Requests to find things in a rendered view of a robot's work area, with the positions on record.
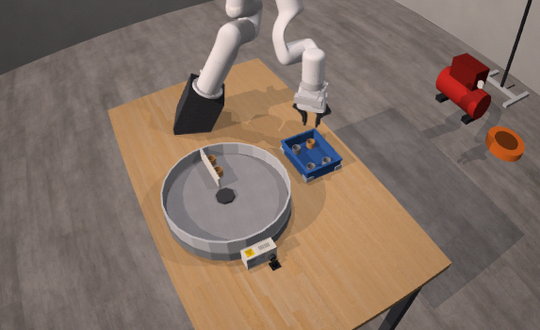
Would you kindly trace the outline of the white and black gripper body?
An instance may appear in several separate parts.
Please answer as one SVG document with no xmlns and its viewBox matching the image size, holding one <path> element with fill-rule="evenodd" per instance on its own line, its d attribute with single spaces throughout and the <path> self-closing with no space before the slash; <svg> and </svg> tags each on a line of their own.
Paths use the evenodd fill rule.
<svg viewBox="0 0 540 330">
<path fill-rule="evenodd" d="M 302 88 L 303 86 L 301 82 L 298 93 L 301 92 Z M 311 111 L 311 112 L 324 113 L 326 109 L 326 102 L 328 102 L 327 87 L 324 87 L 322 90 L 320 90 L 319 97 L 323 97 L 323 103 L 321 107 L 311 107 L 307 105 L 297 104 L 297 108 L 301 110 Z"/>
</svg>

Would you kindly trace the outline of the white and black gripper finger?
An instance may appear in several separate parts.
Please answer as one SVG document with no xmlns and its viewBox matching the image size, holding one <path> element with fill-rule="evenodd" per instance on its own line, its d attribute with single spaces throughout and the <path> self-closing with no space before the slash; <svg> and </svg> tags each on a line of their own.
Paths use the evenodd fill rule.
<svg viewBox="0 0 540 330">
<path fill-rule="evenodd" d="M 320 118 L 324 117 L 325 115 L 329 115 L 329 114 L 331 114 L 331 110 L 328 107 L 328 105 L 326 105 L 326 110 L 325 110 L 324 113 L 317 113 L 315 127 L 318 128 L 318 125 L 320 124 Z"/>
<path fill-rule="evenodd" d="M 306 125 L 306 117 L 307 117 L 307 112 L 305 110 L 301 110 L 301 109 L 298 109 L 297 108 L 297 104 L 293 104 L 293 107 L 295 109 L 297 109 L 301 114 L 302 114 L 302 117 L 303 117 L 303 125 Z"/>
</svg>

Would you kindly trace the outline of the blue crate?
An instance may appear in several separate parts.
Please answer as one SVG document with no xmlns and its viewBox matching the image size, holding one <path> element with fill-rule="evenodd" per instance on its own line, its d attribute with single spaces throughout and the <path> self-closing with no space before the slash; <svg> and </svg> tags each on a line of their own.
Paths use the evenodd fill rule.
<svg viewBox="0 0 540 330">
<path fill-rule="evenodd" d="M 314 139 L 316 141 L 315 148 L 308 149 L 306 147 L 306 141 L 308 139 Z M 316 128 L 302 132 L 301 134 L 293 137 L 281 140 L 282 148 L 285 150 L 285 155 L 299 171 L 299 173 L 306 178 L 314 176 L 314 179 L 330 173 L 335 170 L 335 166 L 340 165 L 340 161 L 343 159 L 336 150 L 327 142 L 327 140 L 317 131 Z M 301 145 L 301 153 L 294 155 L 292 152 L 292 146 L 294 144 Z M 329 157 L 331 162 L 324 165 L 321 164 L 324 157 Z M 316 168 L 310 168 L 313 170 L 307 171 L 306 165 L 308 163 L 315 163 Z"/>
</svg>

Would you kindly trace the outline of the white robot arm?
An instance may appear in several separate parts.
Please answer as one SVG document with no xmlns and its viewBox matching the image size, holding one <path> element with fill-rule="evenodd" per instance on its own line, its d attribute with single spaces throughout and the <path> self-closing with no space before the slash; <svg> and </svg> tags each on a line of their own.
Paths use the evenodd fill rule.
<svg viewBox="0 0 540 330">
<path fill-rule="evenodd" d="M 303 62 L 303 88 L 300 93 L 295 93 L 294 103 L 321 107 L 323 97 L 319 97 L 319 92 L 329 85 L 325 81 L 325 53 L 309 38 L 288 43 L 285 40 L 286 27 L 303 11 L 303 1 L 276 0 L 276 4 L 279 15 L 272 31 L 276 56 L 283 65 Z M 238 20 L 221 27 L 200 77 L 192 83 L 198 94 L 208 99 L 221 97 L 221 86 L 233 66 L 239 46 L 253 41 L 258 35 L 262 8 L 262 0 L 226 0 L 227 15 Z"/>
</svg>

